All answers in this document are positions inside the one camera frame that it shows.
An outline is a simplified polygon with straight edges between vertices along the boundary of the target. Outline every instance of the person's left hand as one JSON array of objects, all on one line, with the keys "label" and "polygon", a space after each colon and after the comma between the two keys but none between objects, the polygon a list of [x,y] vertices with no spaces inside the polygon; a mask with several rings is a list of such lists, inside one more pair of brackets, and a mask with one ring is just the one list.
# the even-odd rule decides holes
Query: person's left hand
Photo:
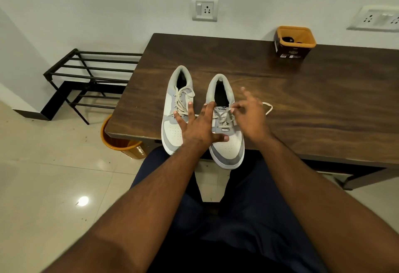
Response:
[{"label": "person's left hand", "polygon": [[182,130],[183,144],[197,144],[205,152],[212,143],[229,140],[229,136],[226,134],[212,133],[212,117],[215,106],[215,102],[204,104],[201,113],[196,118],[193,103],[188,102],[188,123],[177,111],[174,112],[174,117]]}]

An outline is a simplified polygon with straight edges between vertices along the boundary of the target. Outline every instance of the white sneaker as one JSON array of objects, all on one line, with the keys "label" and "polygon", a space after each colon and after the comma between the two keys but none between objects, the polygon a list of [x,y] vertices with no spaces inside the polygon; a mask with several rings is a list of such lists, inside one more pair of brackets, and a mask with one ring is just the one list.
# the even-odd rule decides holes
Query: white sneaker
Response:
[{"label": "white sneaker", "polygon": [[235,102],[232,87],[223,74],[217,74],[208,86],[206,103],[216,101],[213,111],[212,132],[229,136],[228,142],[213,143],[209,147],[213,160],[223,169],[236,169],[244,159],[244,136],[230,106]]},{"label": "white sneaker", "polygon": [[161,138],[165,151],[172,155],[182,144],[182,130],[174,118],[177,111],[188,122],[188,102],[194,100],[193,81],[187,68],[179,66],[172,73],[167,86]]}]

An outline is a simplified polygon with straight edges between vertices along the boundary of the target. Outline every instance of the black baseboard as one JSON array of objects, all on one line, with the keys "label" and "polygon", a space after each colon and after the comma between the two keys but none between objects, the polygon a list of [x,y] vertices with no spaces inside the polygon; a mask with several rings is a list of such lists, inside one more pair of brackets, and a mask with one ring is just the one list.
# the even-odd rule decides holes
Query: black baseboard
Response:
[{"label": "black baseboard", "polygon": [[16,109],[14,109],[14,111],[28,119],[52,120],[55,114],[61,108],[62,104],[65,102],[65,96],[68,96],[72,90],[122,94],[125,87],[126,86],[121,85],[84,83],[66,80],[61,84],[61,86],[58,88],[58,91],[47,102],[41,112],[31,112]]}]

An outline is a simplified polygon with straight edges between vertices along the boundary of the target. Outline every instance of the table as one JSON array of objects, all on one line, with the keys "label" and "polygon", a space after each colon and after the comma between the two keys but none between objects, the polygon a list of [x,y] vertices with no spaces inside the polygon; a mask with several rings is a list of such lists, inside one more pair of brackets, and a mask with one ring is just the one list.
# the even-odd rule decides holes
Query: table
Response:
[{"label": "table", "polygon": [[179,65],[191,73],[196,113],[222,73],[236,100],[245,86],[273,105],[272,131],[302,159],[360,166],[347,189],[397,175],[399,50],[319,44],[304,60],[281,59],[271,41],[154,33],[106,132],[160,140],[167,84]]}]

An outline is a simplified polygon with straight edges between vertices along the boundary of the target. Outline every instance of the pants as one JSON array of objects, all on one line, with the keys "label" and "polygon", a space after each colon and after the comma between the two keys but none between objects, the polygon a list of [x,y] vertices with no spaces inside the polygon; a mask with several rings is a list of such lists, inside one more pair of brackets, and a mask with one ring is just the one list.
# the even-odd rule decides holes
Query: pants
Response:
[{"label": "pants", "polygon": [[[132,187],[169,158],[163,147],[144,160]],[[289,266],[295,272],[327,272],[295,215],[278,191],[259,151],[245,150],[242,164],[230,173],[219,214],[202,205],[195,174],[182,197],[169,233],[196,235]]]}]

